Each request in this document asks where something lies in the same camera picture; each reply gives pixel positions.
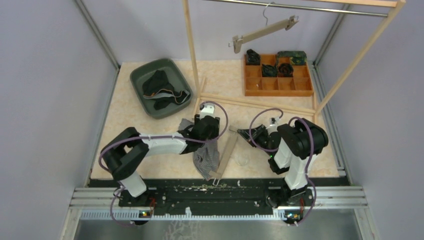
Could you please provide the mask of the grey striped underwear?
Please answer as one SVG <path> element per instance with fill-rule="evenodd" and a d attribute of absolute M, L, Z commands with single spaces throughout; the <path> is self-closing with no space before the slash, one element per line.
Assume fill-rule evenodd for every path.
<path fill-rule="evenodd" d="M 216 171 L 220 163 L 218 143 L 214 141 L 219 134 L 219 121 L 209 116 L 197 122 L 183 118 L 177 132 L 187 139 L 181 154 L 192 153 L 195 168 L 204 179 L 209 180 L 210 172 Z"/>

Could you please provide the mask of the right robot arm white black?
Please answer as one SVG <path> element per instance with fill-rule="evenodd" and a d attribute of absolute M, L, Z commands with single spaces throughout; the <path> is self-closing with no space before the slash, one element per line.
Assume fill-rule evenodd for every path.
<path fill-rule="evenodd" d="M 301 200 L 300 191 L 308 184 L 310 166 L 328 146 L 329 138 L 323 128 L 305 118 L 293 117 L 294 125 L 279 125 L 278 121 L 278 117 L 272 117 L 269 126 L 238 129 L 237 133 L 269 156 L 268 164 L 274 173 L 286 174 L 281 199 L 287 206 L 295 206 Z"/>

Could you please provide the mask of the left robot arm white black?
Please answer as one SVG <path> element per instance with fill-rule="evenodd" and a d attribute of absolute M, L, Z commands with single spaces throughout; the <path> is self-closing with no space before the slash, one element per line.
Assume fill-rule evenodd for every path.
<path fill-rule="evenodd" d="M 149 203 L 150 193 L 137 168 L 144 158 L 162 154 L 194 153 L 219 136 L 220 119 L 210 115 L 195 116 L 193 124 L 171 135 L 148 135 L 128 127 L 100 152 L 107 171 L 130 194 L 138 207 Z"/>

